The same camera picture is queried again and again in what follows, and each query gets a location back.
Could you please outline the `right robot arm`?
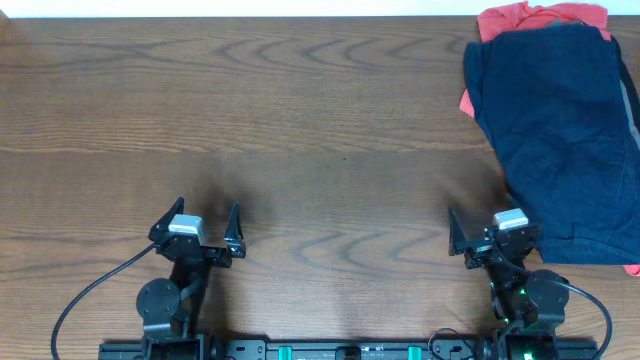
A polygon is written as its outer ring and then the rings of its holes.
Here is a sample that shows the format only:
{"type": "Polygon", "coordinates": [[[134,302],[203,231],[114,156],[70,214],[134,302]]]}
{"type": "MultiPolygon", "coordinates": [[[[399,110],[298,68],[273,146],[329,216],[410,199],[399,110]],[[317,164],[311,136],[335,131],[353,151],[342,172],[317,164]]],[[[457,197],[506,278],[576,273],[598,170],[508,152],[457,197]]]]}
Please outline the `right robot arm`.
{"type": "Polygon", "coordinates": [[[492,311],[504,322],[478,347],[479,359],[558,359],[556,328],[565,321],[566,280],[550,270],[531,271],[524,260],[536,245],[539,225],[511,209],[494,215],[476,239],[467,237],[455,210],[448,210],[449,254],[467,269],[486,271],[492,311]]]}

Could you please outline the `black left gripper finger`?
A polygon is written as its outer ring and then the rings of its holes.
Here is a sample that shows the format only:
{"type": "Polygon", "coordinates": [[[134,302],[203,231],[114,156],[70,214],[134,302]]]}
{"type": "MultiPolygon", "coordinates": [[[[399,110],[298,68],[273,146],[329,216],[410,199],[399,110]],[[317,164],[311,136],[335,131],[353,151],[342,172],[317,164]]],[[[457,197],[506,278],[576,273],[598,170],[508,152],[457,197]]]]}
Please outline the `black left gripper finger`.
{"type": "Polygon", "coordinates": [[[246,257],[246,243],[241,228],[239,204],[237,202],[231,208],[224,241],[233,258],[244,259],[246,257]]]}
{"type": "Polygon", "coordinates": [[[170,209],[154,224],[149,230],[148,238],[150,240],[166,240],[171,231],[169,225],[176,215],[182,215],[184,212],[184,198],[178,197],[170,209]]]}

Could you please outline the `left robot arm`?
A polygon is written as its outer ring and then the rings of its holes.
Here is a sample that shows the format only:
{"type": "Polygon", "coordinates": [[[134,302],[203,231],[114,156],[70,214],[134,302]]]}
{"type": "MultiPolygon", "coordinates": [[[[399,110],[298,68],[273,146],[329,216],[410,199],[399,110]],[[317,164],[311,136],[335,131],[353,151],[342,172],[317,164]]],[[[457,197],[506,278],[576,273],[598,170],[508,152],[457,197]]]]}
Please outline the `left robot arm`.
{"type": "Polygon", "coordinates": [[[157,254],[173,264],[167,278],[145,284],[136,299],[143,320],[142,356],[145,359],[224,359],[225,345],[197,331],[197,322],[214,268],[229,268],[246,256],[246,244],[237,203],[230,210],[224,247],[207,246],[203,219],[184,213],[184,199],[150,228],[149,240],[157,254]]]}

